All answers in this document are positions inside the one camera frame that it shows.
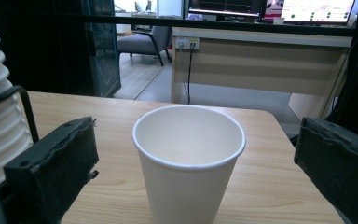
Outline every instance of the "computer monitor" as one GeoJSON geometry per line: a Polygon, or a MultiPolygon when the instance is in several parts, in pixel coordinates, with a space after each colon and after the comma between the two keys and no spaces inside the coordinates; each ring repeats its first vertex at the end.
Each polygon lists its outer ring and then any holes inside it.
{"type": "Polygon", "coordinates": [[[267,0],[263,21],[274,17],[285,23],[309,25],[346,25],[355,0],[267,0]]]}
{"type": "Polygon", "coordinates": [[[259,18],[263,0],[189,0],[188,13],[259,18]]]}

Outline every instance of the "office chair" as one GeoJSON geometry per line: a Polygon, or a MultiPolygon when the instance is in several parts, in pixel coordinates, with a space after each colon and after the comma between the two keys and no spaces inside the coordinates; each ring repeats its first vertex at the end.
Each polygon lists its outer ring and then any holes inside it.
{"type": "Polygon", "coordinates": [[[161,66],[164,66],[161,55],[163,50],[167,53],[168,60],[172,61],[167,47],[172,43],[172,27],[153,26],[150,33],[134,32],[135,35],[129,35],[117,40],[117,52],[132,54],[156,55],[159,58],[161,66]]]}

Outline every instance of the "floor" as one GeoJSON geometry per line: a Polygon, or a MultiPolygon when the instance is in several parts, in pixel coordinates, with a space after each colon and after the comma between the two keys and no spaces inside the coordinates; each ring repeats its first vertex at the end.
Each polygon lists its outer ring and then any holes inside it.
{"type": "MultiPolygon", "coordinates": [[[[156,76],[144,84],[143,88],[137,87],[135,97],[129,96],[132,100],[166,102],[171,101],[171,75],[172,65],[169,63],[165,53],[161,52],[164,67],[161,67],[158,59],[154,56],[133,55],[132,58],[124,54],[120,58],[121,90],[114,97],[126,98],[122,92],[131,91],[133,85],[126,83],[129,71],[140,71],[136,66],[155,68],[156,76]]],[[[199,84],[190,84],[190,103],[192,105],[212,105],[234,108],[247,108],[265,110],[275,116],[281,124],[288,137],[297,135],[300,127],[300,120],[288,106],[290,92],[256,91],[239,88],[217,87],[199,84]]],[[[182,104],[187,103],[186,96],[182,97],[182,104]]]]}

